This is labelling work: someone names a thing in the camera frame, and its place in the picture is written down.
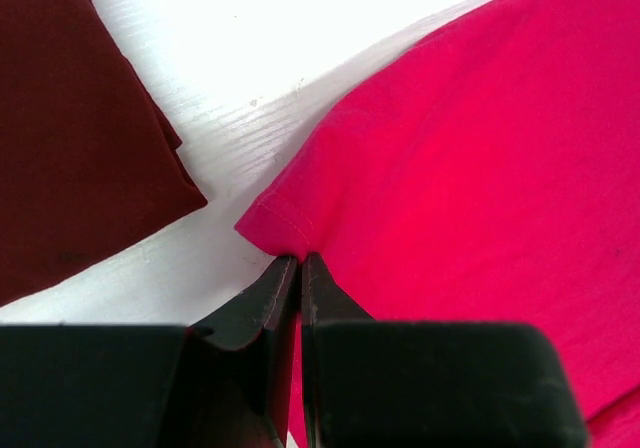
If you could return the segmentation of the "crimson red t-shirt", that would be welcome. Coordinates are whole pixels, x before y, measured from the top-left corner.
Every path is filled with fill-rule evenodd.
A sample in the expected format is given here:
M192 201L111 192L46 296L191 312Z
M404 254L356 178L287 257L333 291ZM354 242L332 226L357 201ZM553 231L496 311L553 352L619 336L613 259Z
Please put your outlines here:
M237 222L387 319L517 320L639 443L639 0L493 0L339 101Z

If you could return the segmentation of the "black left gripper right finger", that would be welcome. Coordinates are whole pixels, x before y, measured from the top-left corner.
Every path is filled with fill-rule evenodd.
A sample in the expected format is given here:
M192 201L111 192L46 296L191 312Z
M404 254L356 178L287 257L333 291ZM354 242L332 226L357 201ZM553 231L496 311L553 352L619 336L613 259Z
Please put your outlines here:
M585 447L559 357L521 323L373 319L313 253L301 271L312 447Z

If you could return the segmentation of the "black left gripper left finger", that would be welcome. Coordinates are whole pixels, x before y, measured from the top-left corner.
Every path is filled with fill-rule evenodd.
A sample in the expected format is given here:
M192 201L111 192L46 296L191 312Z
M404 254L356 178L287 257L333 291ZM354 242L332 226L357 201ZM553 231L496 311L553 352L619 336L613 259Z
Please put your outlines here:
M5 325L5 447L282 447L298 263L190 325Z

